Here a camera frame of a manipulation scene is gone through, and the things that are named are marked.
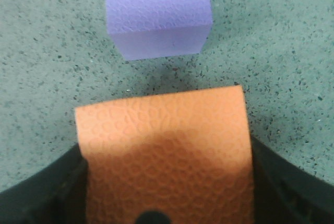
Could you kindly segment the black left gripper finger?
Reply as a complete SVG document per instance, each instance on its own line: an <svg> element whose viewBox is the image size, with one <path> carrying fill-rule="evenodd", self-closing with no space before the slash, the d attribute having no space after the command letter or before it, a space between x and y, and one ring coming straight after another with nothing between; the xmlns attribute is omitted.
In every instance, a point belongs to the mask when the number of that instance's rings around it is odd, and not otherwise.
<svg viewBox="0 0 334 224"><path fill-rule="evenodd" d="M1 192L1 223L86 223L88 164L74 145L49 166Z"/></svg>

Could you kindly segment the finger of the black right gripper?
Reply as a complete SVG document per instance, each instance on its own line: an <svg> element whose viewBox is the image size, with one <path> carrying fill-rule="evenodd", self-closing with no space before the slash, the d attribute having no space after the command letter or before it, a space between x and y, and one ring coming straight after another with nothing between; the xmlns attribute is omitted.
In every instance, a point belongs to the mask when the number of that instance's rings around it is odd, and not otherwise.
<svg viewBox="0 0 334 224"><path fill-rule="evenodd" d="M256 223L333 223L333 185L251 143Z"/></svg>

